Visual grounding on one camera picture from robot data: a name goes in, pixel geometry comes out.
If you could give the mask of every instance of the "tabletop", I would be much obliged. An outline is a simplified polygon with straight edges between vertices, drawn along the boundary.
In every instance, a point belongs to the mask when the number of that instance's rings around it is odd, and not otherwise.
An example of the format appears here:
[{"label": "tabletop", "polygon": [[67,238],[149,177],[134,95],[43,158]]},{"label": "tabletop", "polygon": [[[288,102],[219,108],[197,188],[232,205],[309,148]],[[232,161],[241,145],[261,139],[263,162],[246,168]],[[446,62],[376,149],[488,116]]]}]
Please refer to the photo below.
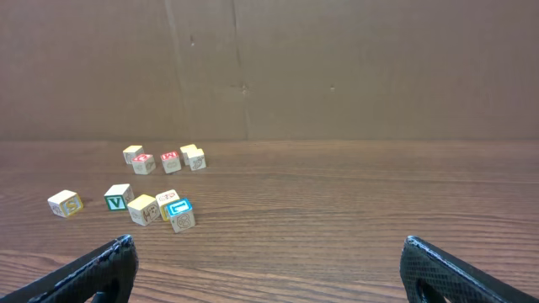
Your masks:
[{"label": "tabletop", "polygon": [[[135,175],[122,156],[189,143],[207,168]],[[409,235],[539,296],[539,141],[5,141],[0,168],[0,295],[131,234],[131,302],[405,302]],[[118,183],[176,189],[196,226],[109,211]],[[84,203],[68,218],[47,204],[63,189]]]}]

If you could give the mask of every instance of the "cardboard backdrop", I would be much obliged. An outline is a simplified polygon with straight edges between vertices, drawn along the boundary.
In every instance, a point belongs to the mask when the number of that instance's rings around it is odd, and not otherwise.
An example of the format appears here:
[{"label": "cardboard backdrop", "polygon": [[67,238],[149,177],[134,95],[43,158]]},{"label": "cardboard backdrop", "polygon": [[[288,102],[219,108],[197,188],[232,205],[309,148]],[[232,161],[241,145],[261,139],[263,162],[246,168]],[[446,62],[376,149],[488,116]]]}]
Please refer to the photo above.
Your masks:
[{"label": "cardboard backdrop", "polygon": [[539,138],[537,0],[3,0],[0,139]]}]

